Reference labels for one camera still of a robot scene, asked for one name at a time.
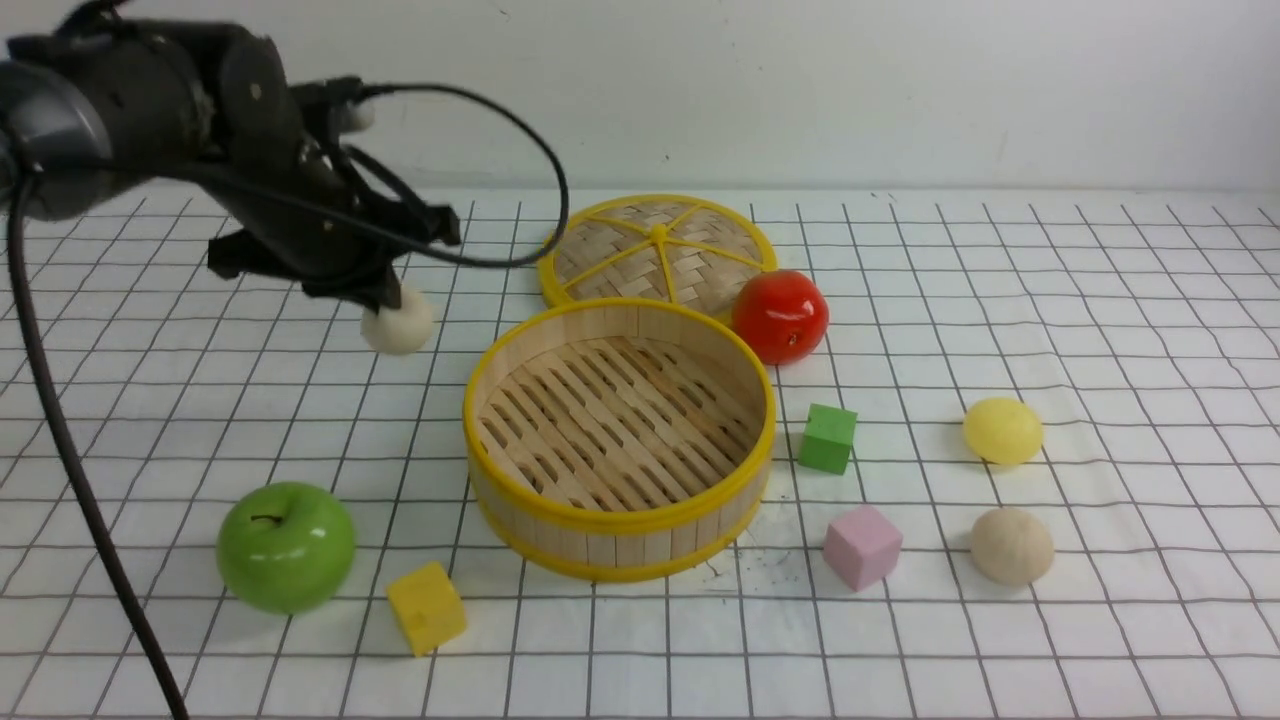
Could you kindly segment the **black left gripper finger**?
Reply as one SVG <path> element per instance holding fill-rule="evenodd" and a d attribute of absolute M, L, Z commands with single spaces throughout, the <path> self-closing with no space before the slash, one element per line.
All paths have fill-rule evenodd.
<path fill-rule="evenodd" d="M 376 191 L 356 167 L 388 187 L 392 196 Z M 425 249 L 434 242 L 447 247 L 461 246 L 460 217 L 451 205 L 428 204 L 389 167 L 356 146 L 346 145 L 346 168 L 369 219 L 384 229 L 410 237 L 413 249 Z"/>
<path fill-rule="evenodd" d="M 401 279 L 392 259 L 374 259 L 340 281 L 340 301 L 369 311 L 398 310 L 403 306 Z"/>

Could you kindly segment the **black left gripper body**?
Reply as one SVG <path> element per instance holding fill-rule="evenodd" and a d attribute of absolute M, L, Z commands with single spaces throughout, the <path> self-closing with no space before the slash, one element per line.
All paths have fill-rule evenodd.
<path fill-rule="evenodd" d="M 239 223 L 211 240 L 207 268 L 223 279 L 252 274 L 300 284 L 306 295 L 340 300 L 340 281 L 374 259 L 392 259 L 379 240 L 328 218 L 371 222 L 347 169 L 333 169 L 337 136 L 328 133 L 320 82 L 221 79 L 216 100 L 223 154 L 218 178 L 241 181 L 306 202 L 316 211 L 247 191 L 207 187 Z"/>

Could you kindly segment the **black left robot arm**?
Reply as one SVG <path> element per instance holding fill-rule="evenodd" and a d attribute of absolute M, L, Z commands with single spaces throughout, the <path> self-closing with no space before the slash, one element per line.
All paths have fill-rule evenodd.
<path fill-rule="evenodd" d="M 77 12 L 50 35 L 19 35 L 6 46 L 5 159 L 92 158 L 131 167 L 47 178 L 28 202 L 33 218 L 77 217 L 159 169 L 204 170 L 200 188 L 239 224 L 210 241 L 212 273 L 296 282 L 308 296 L 372 311 L 402 304 L 392 269 L 402 247 L 230 183 L 351 214 L 420 247 L 461 241 L 452 208 L 379 193 L 356 161 L 379 176 L 387 168 L 339 145 L 340 135 L 365 127 L 360 78 L 292 83 L 276 45 L 242 26 Z"/>

